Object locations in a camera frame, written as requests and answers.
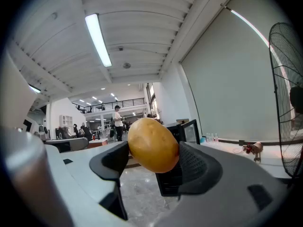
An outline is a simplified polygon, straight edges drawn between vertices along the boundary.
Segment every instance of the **window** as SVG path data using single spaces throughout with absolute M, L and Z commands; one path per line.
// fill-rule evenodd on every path
M 150 84 L 147 83 L 146 91 L 147 91 L 150 107 L 153 110 L 154 115 L 155 114 L 157 115 L 157 119 L 160 119 L 160 114 L 157 106 L 155 92 L 153 90 L 153 85 L 151 84 L 150 86 Z
M 151 88 L 150 88 L 150 94 L 151 94 L 151 98 L 155 94 L 154 91 L 153 91 L 153 86 L 152 85 L 151 85 Z
M 155 97 L 153 98 L 151 104 L 152 104 L 152 108 L 154 110 L 154 115 L 156 114 L 157 115 L 157 119 L 160 119 L 159 110 L 158 110 L 158 107 L 157 107 L 157 101 L 156 101 Z

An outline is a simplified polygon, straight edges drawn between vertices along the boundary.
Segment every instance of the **railing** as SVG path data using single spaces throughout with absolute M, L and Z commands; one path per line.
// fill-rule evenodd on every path
M 106 104 L 95 104 L 92 106 L 83 107 L 78 104 L 73 103 L 76 108 L 81 113 L 93 113 L 93 112 L 100 112 L 104 110 L 109 109 L 115 109 L 116 105 L 119 105 L 121 108 L 123 107 L 129 107 L 129 106 L 137 106 L 137 105 L 144 105 L 145 104 L 145 98 L 136 98 L 136 99 L 130 99 L 130 100 L 124 100 L 124 101 L 118 101 L 118 102 L 112 102 L 112 103 L 106 103 Z

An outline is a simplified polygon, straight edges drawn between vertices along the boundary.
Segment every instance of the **black rubber pad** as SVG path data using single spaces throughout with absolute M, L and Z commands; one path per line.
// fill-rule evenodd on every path
M 272 197 L 262 185 L 251 185 L 247 187 L 249 193 L 254 199 L 259 211 L 264 209 L 272 202 Z

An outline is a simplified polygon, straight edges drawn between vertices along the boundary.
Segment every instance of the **ceiling light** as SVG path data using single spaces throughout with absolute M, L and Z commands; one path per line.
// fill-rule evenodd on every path
M 41 92 L 40 89 L 38 89 L 38 88 L 36 88 L 36 87 L 34 87 L 34 86 L 30 85 L 30 84 L 28 84 L 28 85 L 29 85 L 29 87 L 30 87 L 33 91 L 35 91 L 35 92 L 37 92 L 37 93 L 40 93 L 40 92 Z
M 92 14 L 85 17 L 87 28 L 89 29 L 90 37 L 93 40 L 95 48 L 100 59 L 105 67 L 111 66 L 112 62 L 108 56 L 107 49 L 103 40 L 101 28 L 99 25 L 98 15 Z

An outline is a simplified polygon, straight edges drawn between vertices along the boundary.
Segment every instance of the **potato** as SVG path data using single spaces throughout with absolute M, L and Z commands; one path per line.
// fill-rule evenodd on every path
M 170 171 L 179 160 L 176 139 L 167 128 L 151 118 L 142 118 L 132 124 L 128 145 L 132 156 L 155 173 Z

